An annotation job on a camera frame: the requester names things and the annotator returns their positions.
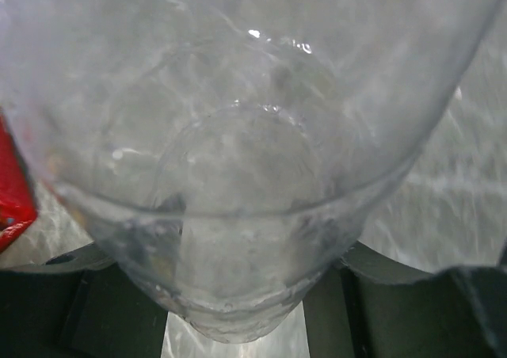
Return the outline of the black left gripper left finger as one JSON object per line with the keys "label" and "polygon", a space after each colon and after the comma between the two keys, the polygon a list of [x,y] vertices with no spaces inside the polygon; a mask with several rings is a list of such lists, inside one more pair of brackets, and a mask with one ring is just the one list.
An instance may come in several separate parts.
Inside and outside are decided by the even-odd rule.
{"label": "black left gripper left finger", "polygon": [[1,271],[3,357],[160,357],[166,319],[95,244]]}

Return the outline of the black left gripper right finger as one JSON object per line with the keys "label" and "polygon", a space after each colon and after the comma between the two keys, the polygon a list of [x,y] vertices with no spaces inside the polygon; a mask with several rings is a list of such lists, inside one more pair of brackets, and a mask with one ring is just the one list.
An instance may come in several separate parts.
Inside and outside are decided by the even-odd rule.
{"label": "black left gripper right finger", "polygon": [[303,308],[312,357],[504,357],[506,256],[432,274],[357,243]]}

